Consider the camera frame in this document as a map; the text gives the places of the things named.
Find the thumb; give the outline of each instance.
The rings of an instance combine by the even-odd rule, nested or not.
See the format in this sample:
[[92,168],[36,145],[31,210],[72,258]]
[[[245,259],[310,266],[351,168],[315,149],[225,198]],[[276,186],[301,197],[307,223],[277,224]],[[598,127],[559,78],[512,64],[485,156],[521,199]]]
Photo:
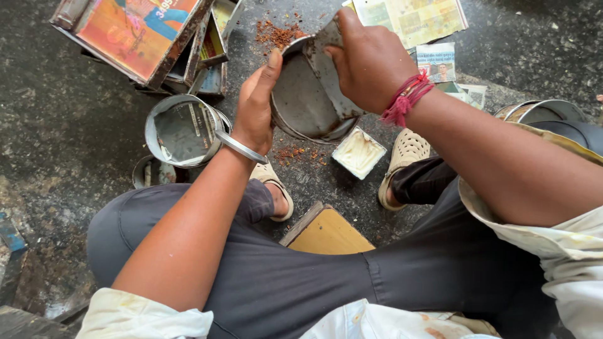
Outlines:
[[350,72],[347,66],[346,52],[337,46],[326,46],[323,53],[333,60],[339,81],[346,82]]
[[256,88],[251,93],[250,98],[258,101],[265,101],[270,98],[270,92],[279,78],[280,69],[283,66],[283,56],[278,48],[274,48],[270,53],[268,64],[264,67],[260,79],[257,81]]

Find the fingers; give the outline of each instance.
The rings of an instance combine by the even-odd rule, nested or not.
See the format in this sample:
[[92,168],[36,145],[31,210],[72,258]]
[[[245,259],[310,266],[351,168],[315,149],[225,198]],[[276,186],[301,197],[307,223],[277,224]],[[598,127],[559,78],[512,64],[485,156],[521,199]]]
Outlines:
[[270,92],[279,78],[280,69],[283,66],[283,56],[280,50],[275,48],[270,53],[268,64],[262,70],[259,79],[257,80],[256,88],[250,95],[250,99],[257,102],[268,102],[270,100]]
[[347,82],[350,68],[347,64],[346,52],[337,46],[326,46],[323,52],[333,60],[340,82]]
[[360,19],[358,19],[358,15],[349,7],[343,7],[339,11],[337,11],[337,16],[339,16],[339,28],[341,29],[341,35],[343,36],[344,46],[346,45],[346,40],[353,36],[358,36],[362,33],[364,26]]
[[243,82],[243,85],[241,85],[241,92],[239,93],[240,101],[246,101],[249,99],[249,96],[251,93],[253,93],[253,90],[257,86],[257,81],[260,80],[260,77],[262,76],[264,68],[266,67],[262,66],[258,68],[255,72],[253,72],[253,74],[251,74],[250,77],[247,78],[247,80],[245,80],[245,82]]

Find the shirt sleeve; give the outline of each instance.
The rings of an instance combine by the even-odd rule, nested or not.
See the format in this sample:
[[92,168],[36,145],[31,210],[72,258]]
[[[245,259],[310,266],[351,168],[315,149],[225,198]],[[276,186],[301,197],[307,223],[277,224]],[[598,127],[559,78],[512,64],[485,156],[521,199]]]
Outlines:
[[132,293],[102,288],[92,296],[76,338],[205,339],[212,321],[211,311],[178,312]]
[[461,200],[497,236],[540,258],[563,324],[577,339],[603,338],[603,206],[551,228],[502,224],[463,179]]

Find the red thread bracelet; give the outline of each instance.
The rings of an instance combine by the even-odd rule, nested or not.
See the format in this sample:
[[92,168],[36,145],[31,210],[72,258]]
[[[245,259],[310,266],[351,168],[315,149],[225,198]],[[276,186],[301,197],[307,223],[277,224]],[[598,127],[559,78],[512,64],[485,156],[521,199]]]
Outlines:
[[434,86],[433,83],[429,82],[426,70],[423,70],[421,74],[408,78],[392,97],[390,104],[387,106],[388,108],[383,111],[380,120],[406,127],[404,116]]

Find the small square container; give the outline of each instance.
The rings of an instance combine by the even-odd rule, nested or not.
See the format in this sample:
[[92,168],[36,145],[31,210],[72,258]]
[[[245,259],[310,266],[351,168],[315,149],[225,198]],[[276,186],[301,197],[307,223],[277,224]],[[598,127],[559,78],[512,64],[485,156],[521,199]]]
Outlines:
[[332,157],[355,177],[363,180],[386,152],[385,147],[356,126],[333,151]]

